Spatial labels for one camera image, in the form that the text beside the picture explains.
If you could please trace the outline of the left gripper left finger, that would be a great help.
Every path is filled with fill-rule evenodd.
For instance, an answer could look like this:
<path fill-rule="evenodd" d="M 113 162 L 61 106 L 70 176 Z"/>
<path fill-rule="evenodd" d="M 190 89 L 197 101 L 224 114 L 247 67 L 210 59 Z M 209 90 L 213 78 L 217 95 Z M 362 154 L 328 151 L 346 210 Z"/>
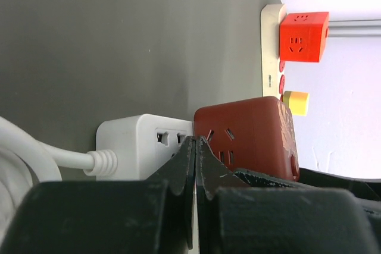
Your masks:
<path fill-rule="evenodd" d="M 146 180 L 40 183 L 2 253 L 187 253 L 193 246 L 196 140 Z"/>

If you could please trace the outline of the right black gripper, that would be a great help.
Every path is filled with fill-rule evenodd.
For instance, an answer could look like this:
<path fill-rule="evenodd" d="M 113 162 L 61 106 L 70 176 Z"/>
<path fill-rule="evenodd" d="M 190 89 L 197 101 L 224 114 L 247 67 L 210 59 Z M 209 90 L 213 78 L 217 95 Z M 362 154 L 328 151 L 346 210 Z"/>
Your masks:
<path fill-rule="evenodd" d="M 257 188 L 303 188 L 303 184 L 322 188 L 345 189 L 360 199 L 380 200 L 380 182 L 340 177 L 300 168 L 298 182 L 287 181 L 267 174 L 246 169 L 234 170 L 234 175 L 251 187 Z"/>

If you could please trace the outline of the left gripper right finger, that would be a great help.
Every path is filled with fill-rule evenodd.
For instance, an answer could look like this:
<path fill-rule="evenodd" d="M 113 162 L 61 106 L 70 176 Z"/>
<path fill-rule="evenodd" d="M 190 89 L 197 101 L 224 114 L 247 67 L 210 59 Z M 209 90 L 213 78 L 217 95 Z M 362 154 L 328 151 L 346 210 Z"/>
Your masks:
<path fill-rule="evenodd" d="M 380 203 L 345 189 L 251 187 L 196 141 L 201 253 L 379 253 Z"/>

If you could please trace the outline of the brown cube plug adapter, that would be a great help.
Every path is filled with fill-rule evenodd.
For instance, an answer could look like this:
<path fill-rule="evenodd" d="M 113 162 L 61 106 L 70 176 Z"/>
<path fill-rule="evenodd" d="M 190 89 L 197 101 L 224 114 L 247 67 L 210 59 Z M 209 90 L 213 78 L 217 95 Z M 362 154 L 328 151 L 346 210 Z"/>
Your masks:
<path fill-rule="evenodd" d="M 290 109 L 265 96 L 200 108 L 194 114 L 195 136 L 206 138 L 227 168 L 264 173 L 284 180 L 300 176 Z"/>

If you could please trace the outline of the white power strip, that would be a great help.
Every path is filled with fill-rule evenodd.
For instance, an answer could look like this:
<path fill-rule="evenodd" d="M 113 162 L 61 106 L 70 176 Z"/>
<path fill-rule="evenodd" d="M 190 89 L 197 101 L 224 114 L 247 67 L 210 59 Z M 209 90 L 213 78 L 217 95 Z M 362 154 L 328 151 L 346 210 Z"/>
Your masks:
<path fill-rule="evenodd" d="M 112 150 L 117 169 L 103 180 L 145 180 L 193 135 L 193 122 L 143 114 L 103 122 L 96 132 L 96 150 Z"/>

